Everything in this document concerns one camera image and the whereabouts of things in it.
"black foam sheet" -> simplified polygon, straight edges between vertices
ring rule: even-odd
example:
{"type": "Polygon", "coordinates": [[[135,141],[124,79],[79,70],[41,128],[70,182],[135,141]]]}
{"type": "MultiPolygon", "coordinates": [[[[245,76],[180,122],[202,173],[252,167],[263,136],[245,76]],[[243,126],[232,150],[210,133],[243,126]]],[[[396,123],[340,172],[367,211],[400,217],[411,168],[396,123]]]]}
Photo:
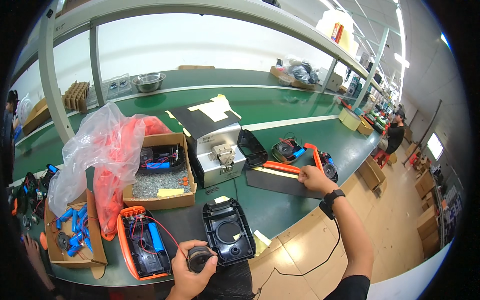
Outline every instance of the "black foam sheet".
{"type": "Polygon", "coordinates": [[[322,193],[308,190],[305,185],[299,182],[296,178],[257,170],[247,170],[246,176],[247,184],[255,188],[306,198],[323,199],[322,193]]]}
{"type": "Polygon", "coordinates": [[[241,119],[237,117],[233,112],[226,111],[225,114],[228,118],[220,120],[218,122],[213,122],[207,115],[201,112],[199,109],[194,111],[189,111],[189,107],[196,106],[199,104],[210,103],[211,100],[201,101],[194,104],[189,104],[181,106],[178,108],[172,108],[169,111],[172,115],[182,124],[183,127],[192,135],[192,137],[197,140],[198,138],[207,135],[215,130],[224,128],[233,123],[239,122],[241,119]]]}

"black t-shirt sleeve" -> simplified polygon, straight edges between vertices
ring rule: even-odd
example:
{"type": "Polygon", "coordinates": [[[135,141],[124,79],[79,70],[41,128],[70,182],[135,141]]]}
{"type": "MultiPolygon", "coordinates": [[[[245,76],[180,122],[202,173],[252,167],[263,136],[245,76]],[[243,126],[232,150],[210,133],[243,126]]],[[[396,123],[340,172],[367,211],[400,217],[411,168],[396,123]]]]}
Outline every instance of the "black t-shirt sleeve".
{"type": "Polygon", "coordinates": [[[370,279],[364,275],[352,275],[344,278],[324,300],[365,300],[367,299],[370,279]]]}

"metal shelf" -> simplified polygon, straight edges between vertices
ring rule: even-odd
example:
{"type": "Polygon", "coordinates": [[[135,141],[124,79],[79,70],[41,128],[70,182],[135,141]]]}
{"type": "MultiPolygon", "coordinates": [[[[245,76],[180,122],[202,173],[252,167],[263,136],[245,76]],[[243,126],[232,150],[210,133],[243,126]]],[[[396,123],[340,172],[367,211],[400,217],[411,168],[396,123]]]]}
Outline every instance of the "metal shelf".
{"type": "MultiPolygon", "coordinates": [[[[367,70],[329,37],[298,17],[258,0],[93,0],[55,19],[54,46],[101,24],[159,13],[209,14],[265,26],[314,46],[363,79],[368,76],[367,70]]],[[[38,33],[32,36],[15,65],[13,82],[38,59],[38,33]]],[[[382,93],[375,80],[371,84],[382,93]]]]}

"metal machine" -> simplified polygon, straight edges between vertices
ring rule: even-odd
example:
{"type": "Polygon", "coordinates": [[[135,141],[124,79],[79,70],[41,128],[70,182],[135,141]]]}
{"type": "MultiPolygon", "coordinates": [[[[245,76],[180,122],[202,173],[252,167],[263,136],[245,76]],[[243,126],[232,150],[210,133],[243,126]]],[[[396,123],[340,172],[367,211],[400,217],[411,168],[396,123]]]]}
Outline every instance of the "metal machine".
{"type": "Polygon", "coordinates": [[[240,130],[240,124],[234,123],[197,140],[187,137],[190,162],[202,186],[240,176],[246,160],[237,146],[240,130]]]}

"black shirt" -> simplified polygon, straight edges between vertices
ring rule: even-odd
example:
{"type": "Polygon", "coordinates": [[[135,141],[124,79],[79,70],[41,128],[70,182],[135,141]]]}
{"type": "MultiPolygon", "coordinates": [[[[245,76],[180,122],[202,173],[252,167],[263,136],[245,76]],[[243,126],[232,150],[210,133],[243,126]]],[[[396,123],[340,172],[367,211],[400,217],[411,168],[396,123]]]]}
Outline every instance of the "black shirt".
{"type": "Polygon", "coordinates": [[[392,154],[395,152],[403,140],[403,135],[405,134],[405,127],[399,126],[398,123],[392,123],[392,125],[387,130],[388,134],[388,146],[385,152],[387,154],[392,154]]]}
{"type": "Polygon", "coordinates": [[[367,299],[370,279],[364,275],[348,276],[325,297],[324,300],[365,300],[367,299]]]}

